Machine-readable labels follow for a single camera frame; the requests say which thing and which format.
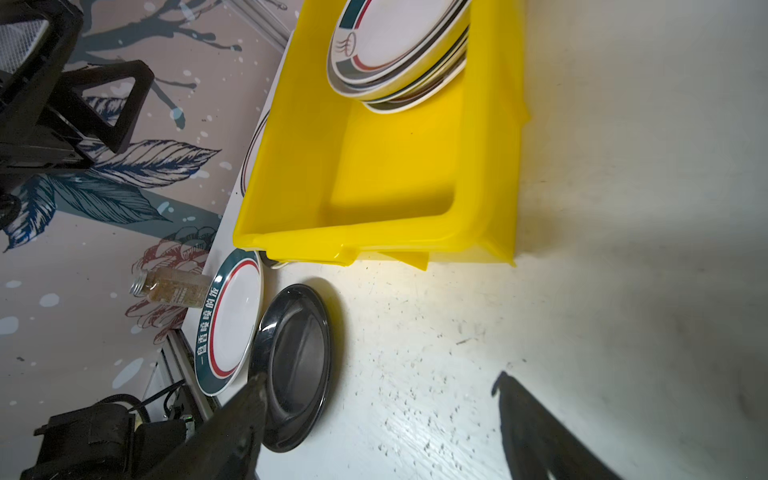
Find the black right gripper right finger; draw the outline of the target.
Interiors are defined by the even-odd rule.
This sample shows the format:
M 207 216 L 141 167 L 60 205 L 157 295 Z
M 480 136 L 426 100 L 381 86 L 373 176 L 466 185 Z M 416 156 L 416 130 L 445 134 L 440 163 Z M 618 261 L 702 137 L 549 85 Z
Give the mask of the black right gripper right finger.
M 517 379 L 501 372 L 492 394 L 499 397 L 502 447 L 514 479 L 616 479 Z

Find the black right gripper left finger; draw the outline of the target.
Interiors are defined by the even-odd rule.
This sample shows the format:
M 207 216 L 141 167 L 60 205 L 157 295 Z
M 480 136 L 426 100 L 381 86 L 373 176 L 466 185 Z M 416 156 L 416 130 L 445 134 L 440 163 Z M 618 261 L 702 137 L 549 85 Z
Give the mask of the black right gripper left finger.
M 255 479 L 266 428 L 266 375 L 248 380 L 146 479 Z

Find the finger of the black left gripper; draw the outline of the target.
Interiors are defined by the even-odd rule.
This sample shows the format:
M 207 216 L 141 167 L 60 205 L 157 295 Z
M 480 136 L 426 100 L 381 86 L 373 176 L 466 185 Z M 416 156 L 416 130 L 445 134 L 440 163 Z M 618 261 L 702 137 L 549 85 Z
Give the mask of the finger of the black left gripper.
M 125 97 L 85 94 L 126 79 L 133 85 Z M 152 70 L 139 60 L 69 71 L 56 84 L 56 111 L 83 136 L 99 140 L 114 153 L 123 153 L 153 82 Z

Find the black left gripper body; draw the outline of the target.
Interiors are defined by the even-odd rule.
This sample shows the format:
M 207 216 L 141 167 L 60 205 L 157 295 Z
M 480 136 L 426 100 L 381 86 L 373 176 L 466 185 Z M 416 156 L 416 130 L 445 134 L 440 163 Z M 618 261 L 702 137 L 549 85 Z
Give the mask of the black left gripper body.
M 83 25 L 68 1 L 1 3 L 1 190 L 39 173 L 86 170 L 82 137 L 51 99 Z

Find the black round plate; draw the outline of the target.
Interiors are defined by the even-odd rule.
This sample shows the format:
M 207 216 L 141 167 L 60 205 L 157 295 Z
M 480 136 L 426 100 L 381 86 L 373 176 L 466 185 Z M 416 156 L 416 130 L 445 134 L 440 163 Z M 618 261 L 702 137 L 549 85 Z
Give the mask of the black round plate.
M 263 446 L 298 447 L 319 420 L 330 390 L 332 338 L 327 308 L 306 284 L 280 291 L 251 343 L 248 374 L 266 376 Z

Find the white plate green lettered rim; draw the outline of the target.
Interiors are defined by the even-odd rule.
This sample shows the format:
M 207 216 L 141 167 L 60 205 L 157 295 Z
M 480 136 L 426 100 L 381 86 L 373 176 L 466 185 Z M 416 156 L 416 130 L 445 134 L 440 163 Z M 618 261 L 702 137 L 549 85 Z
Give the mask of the white plate green lettered rim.
M 395 114 L 427 101 L 464 70 L 468 39 L 469 28 L 466 28 L 448 52 L 419 78 L 395 93 L 362 104 L 374 113 Z

